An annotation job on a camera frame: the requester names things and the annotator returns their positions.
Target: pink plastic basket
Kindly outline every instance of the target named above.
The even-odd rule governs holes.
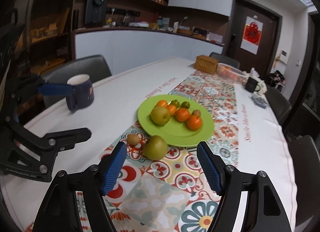
[[[241,70],[223,63],[218,64],[217,74],[220,77],[239,84],[242,84],[242,82],[245,80],[245,75]]]

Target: patterned table runner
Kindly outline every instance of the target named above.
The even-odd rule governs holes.
[[[233,83],[217,75],[195,71],[169,94],[195,100],[215,122],[207,140],[214,154],[226,164],[238,164],[238,123]],[[140,143],[127,143],[128,134],[138,134]],[[211,191],[196,157],[196,148],[169,147],[161,161],[141,156],[148,134],[136,122],[100,155],[111,153],[118,141],[127,144],[127,159],[114,190],[104,197],[118,232],[205,232],[217,210],[220,197]],[[82,192],[77,203],[83,231],[91,231]],[[31,224],[27,232],[32,231]]]

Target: dining table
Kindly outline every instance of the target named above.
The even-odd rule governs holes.
[[[93,90],[89,107],[71,113],[63,99],[25,127],[39,137],[82,127],[91,130],[88,141],[59,152],[52,177],[59,170],[84,171],[109,155],[119,141],[126,143],[127,157],[117,182],[103,197],[118,232],[205,232],[221,199],[208,185],[196,147],[168,146],[159,161],[142,155],[149,135],[137,120],[137,109],[159,94],[183,96],[210,112],[214,130],[206,141],[209,148],[241,172],[265,171],[294,231],[297,187],[282,128],[270,106],[256,106],[241,84],[196,70],[194,61],[171,57],[98,81]],[[139,136],[136,146],[127,143],[128,134]],[[31,232],[50,183],[9,174],[0,176],[0,185],[12,219],[22,231]],[[83,231],[91,231],[82,192],[76,197]],[[233,231],[241,231],[246,200],[247,192],[242,192]]]

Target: white tablecloth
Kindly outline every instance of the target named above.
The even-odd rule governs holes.
[[[136,110],[146,97],[169,93],[195,71],[192,63],[175,57],[109,77],[93,85],[95,100],[90,107],[71,114],[65,100],[62,100],[31,120],[26,128],[40,137],[48,132],[82,127],[92,131],[92,137],[87,142],[58,154],[52,177],[59,170],[74,173],[97,164],[97,154],[134,124]],[[241,85],[235,85],[235,94],[239,117],[238,169],[248,173],[257,173],[259,170],[267,172],[284,205],[293,231],[297,188],[292,159],[281,127],[272,110],[255,106],[249,93]],[[0,177],[0,184],[12,218],[25,230],[34,221],[50,184],[13,175]],[[242,194],[233,231],[241,230],[245,195],[246,193]]]

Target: dark blue mug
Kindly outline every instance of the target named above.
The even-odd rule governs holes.
[[[73,93],[66,97],[68,109],[72,112],[90,106],[94,101],[94,93],[90,76],[76,75],[70,78],[68,85],[73,86]]]

